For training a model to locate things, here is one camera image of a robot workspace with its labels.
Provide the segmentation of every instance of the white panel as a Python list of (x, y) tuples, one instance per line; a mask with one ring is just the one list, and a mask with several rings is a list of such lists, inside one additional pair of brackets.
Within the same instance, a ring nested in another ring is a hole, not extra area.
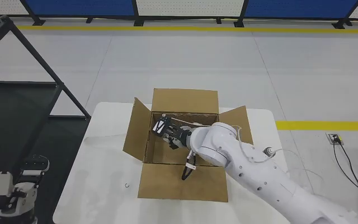
[(137, 0), (140, 16), (240, 16), (244, 0)]
[(358, 18), (358, 8), (356, 8), (349, 18)]
[(0, 15), (28, 15), (19, 0), (0, 0)]

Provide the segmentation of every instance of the box flap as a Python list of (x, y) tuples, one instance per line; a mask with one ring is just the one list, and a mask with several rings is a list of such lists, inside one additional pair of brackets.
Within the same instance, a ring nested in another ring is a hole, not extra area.
[(141, 161), (144, 161), (150, 115), (150, 110), (135, 97), (123, 151)]
[(228, 202), (225, 170), (197, 166), (182, 180), (184, 165), (143, 164), (138, 198)]
[(155, 88), (152, 111), (218, 114), (218, 92), (212, 90)]
[(241, 141), (253, 144), (246, 106), (219, 114), (219, 121), (229, 125), (238, 125), (241, 129)]

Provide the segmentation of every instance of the power outlet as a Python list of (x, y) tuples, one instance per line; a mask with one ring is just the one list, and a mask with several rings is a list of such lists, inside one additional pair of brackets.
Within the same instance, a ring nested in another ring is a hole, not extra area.
[(328, 141), (331, 145), (338, 144), (338, 142), (334, 142), (334, 135), (338, 135), (338, 138), (341, 140), (341, 144), (344, 145), (342, 137), (337, 133), (326, 133), (326, 136), (328, 138)]

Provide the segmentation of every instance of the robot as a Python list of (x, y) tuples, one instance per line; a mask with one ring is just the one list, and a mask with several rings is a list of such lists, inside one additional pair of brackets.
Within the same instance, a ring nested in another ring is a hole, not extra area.
[[(194, 123), (191, 125), (197, 128), (190, 128), (180, 126), (178, 122), (188, 123), (163, 114), (152, 131), (168, 142), (172, 149), (188, 148), (188, 159), (199, 155), (207, 162), (225, 168), (229, 176), (273, 206), (292, 224), (358, 223), (355, 212), (312, 195), (293, 182), (270, 159), (275, 151), (269, 147), (259, 150), (241, 142), (240, 127), (235, 129), (216, 122), (211, 126)], [(185, 170), (194, 168), (187, 162)]]
[(37, 189), (49, 167), (46, 157), (32, 155), (24, 159), (14, 176), (9, 171), (0, 171), (0, 224), (37, 224)]

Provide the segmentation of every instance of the black wire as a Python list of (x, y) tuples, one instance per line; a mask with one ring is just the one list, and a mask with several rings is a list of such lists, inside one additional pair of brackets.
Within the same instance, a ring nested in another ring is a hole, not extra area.
[(351, 160), (349, 159), (349, 156), (347, 155), (347, 152), (346, 152), (346, 150), (343, 148), (343, 145), (342, 145), (341, 143), (340, 143), (340, 146), (342, 147), (343, 152), (345, 152), (345, 154), (346, 154), (346, 156), (347, 156), (347, 159), (348, 159), (348, 162), (349, 162), (349, 167), (351, 168), (352, 174), (353, 174), (354, 178), (356, 179), (356, 181), (357, 181), (357, 183), (358, 183), (357, 176), (356, 176), (356, 174), (355, 174), (354, 171), (353, 171), (353, 167), (352, 167)]
[[(194, 159), (193, 165), (195, 166), (195, 164), (196, 164), (196, 156), (195, 156), (195, 155), (193, 155), (193, 159)], [(185, 166), (185, 167), (184, 167), (183, 174), (181, 175), (181, 179), (182, 179), (182, 180), (185, 180), (185, 179), (191, 174), (191, 172), (192, 172), (192, 169), (190, 169), (189, 172), (188, 172), (188, 174), (186, 174), (187, 169), (188, 169), (188, 167)]]
[(342, 167), (341, 167), (341, 165), (340, 165), (340, 162), (338, 162), (337, 155), (336, 155), (336, 148), (335, 148), (335, 144), (334, 144), (334, 143), (333, 143), (333, 151), (334, 151), (334, 153), (335, 153), (335, 158), (336, 158), (337, 164), (338, 164), (338, 166), (340, 167), (340, 169), (342, 170), (343, 174), (349, 179), (350, 182), (352, 182), (352, 184), (353, 184), (354, 186), (356, 186), (356, 187), (358, 188), (358, 185), (355, 184), (355, 183), (347, 176), (347, 174), (343, 171), (343, 169), (342, 169)]

